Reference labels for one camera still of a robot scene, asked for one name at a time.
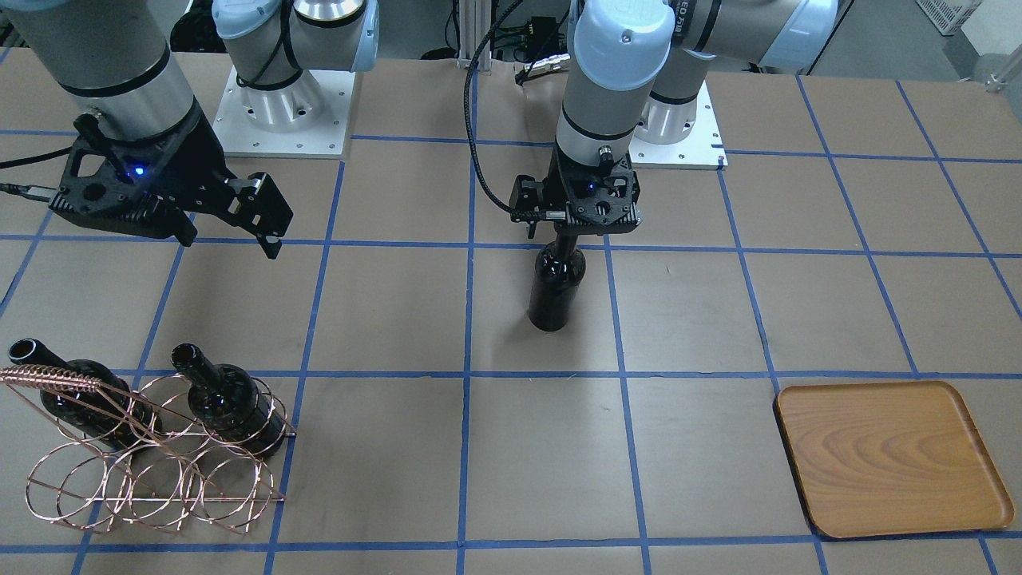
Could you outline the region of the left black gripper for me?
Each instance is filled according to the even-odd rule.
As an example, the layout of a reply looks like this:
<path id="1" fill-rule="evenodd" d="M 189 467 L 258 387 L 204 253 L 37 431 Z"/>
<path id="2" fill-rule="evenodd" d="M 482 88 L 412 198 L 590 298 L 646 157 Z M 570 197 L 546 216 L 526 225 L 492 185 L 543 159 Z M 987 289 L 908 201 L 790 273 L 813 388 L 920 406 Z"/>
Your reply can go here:
<path id="1" fill-rule="evenodd" d="M 530 239 L 539 221 L 552 222 L 558 236 L 629 233 L 642 222 L 636 207 L 640 193 L 628 154 L 615 164 L 605 159 L 599 166 L 587 166 L 557 147 L 543 180 L 516 177 L 511 221 L 525 222 Z"/>

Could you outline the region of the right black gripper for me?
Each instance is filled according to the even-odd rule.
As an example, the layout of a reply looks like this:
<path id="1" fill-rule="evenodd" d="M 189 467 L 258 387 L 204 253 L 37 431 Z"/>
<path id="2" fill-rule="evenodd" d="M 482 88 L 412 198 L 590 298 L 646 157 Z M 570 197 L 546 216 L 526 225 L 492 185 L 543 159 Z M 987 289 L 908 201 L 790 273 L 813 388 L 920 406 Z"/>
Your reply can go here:
<path id="1" fill-rule="evenodd" d="M 292 208 L 266 172 L 238 178 L 194 103 L 183 119 L 143 141 L 117 141 L 94 113 L 74 119 L 61 183 L 49 208 L 80 227 L 193 243 L 190 212 L 205 212 L 251 233 L 268 259 L 278 257 Z"/>

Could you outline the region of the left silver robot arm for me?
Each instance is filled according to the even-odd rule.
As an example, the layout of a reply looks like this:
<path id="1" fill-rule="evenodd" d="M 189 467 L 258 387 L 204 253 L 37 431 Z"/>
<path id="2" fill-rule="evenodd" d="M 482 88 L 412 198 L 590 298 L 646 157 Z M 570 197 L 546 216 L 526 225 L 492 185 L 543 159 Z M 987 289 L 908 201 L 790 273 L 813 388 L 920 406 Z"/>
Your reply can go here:
<path id="1" fill-rule="evenodd" d="M 800 69 L 820 54 L 836 1 L 576 1 L 567 77 L 548 175 L 516 178 L 508 214 L 560 236 L 631 232 L 642 221 L 629 145 L 673 54 Z"/>

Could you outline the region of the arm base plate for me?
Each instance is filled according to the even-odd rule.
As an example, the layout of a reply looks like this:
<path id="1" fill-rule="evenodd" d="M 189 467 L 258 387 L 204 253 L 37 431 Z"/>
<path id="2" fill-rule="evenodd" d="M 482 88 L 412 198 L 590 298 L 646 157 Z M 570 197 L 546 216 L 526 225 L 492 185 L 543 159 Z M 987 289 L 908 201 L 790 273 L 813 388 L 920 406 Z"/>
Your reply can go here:
<path id="1" fill-rule="evenodd" d="M 342 160 L 357 73 L 304 70 L 273 91 L 241 87 L 236 78 L 231 70 L 211 121 L 226 156 Z"/>
<path id="2" fill-rule="evenodd" d="M 704 82 L 694 101 L 648 99 L 629 145 L 632 164 L 650 169 L 722 170 L 729 165 L 711 95 Z"/>

